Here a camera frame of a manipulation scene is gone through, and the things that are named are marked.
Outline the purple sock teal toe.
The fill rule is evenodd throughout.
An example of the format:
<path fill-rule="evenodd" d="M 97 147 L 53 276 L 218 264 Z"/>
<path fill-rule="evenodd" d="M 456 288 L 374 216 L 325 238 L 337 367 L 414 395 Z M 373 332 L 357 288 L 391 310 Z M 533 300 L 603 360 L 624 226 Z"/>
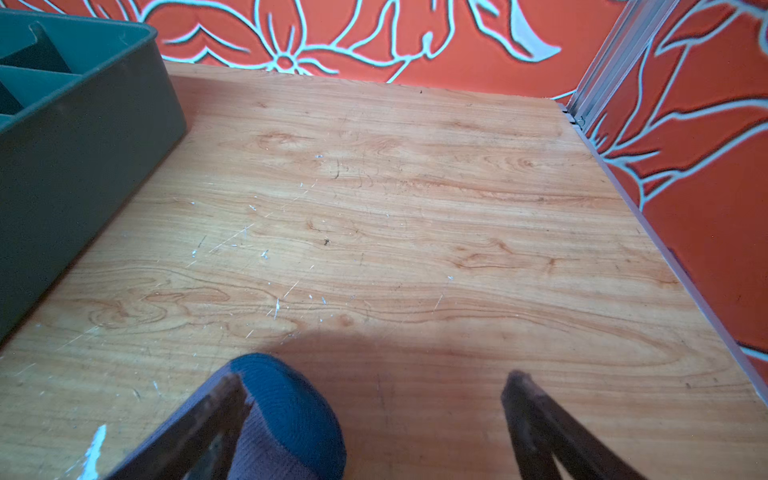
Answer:
<path fill-rule="evenodd" d="M 227 364 L 252 403 L 228 474 L 230 479 L 341 479 L 343 433 L 326 399 L 277 358 L 249 354 Z"/>

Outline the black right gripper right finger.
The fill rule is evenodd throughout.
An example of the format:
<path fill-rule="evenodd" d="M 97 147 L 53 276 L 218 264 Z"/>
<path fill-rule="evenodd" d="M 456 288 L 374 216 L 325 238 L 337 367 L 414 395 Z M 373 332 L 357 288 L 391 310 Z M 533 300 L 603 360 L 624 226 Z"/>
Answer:
<path fill-rule="evenodd" d="M 501 394 L 511 444 L 523 479 L 641 479 L 532 379 L 513 370 Z"/>

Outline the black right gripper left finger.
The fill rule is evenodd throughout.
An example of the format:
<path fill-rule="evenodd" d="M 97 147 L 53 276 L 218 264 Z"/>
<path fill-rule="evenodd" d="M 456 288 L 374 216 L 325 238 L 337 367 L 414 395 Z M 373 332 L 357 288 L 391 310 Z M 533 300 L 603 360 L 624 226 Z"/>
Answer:
<path fill-rule="evenodd" d="M 227 479 L 251 412 L 240 373 L 224 375 L 191 409 L 139 448 L 109 479 Z"/>

